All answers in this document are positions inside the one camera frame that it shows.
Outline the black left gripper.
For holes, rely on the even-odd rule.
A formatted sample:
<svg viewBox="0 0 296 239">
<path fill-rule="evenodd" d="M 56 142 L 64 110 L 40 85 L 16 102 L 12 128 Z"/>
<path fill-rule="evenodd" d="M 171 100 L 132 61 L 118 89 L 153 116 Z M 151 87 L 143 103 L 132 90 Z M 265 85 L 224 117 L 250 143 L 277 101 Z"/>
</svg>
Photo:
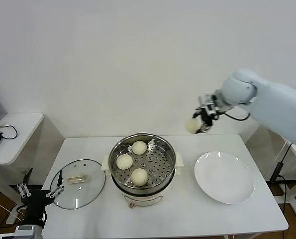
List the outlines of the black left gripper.
<svg viewBox="0 0 296 239">
<path fill-rule="evenodd" d="M 29 191 L 28 182 L 33 168 L 30 168 L 21 183 L 17 184 L 17 189 L 22 197 L 22 203 L 26 206 L 24 219 L 20 225 L 37 225 L 45 226 L 47 216 L 44 217 L 46 212 L 45 207 L 52 204 L 63 191 L 62 184 L 62 170 L 58 173 L 57 187 L 53 191 L 49 190 L 32 190 Z"/>
</svg>

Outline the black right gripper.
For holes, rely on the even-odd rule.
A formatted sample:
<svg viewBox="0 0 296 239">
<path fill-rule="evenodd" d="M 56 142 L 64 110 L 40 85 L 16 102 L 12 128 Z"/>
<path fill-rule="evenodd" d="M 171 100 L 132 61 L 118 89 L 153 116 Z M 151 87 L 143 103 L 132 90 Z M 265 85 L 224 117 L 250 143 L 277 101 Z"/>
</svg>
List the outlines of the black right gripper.
<svg viewBox="0 0 296 239">
<path fill-rule="evenodd" d="M 214 111 L 205 108 L 205 105 L 196 108 L 192 118 L 201 118 L 201 127 L 196 130 L 196 134 L 208 132 L 213 125 Z"/>
</svg>

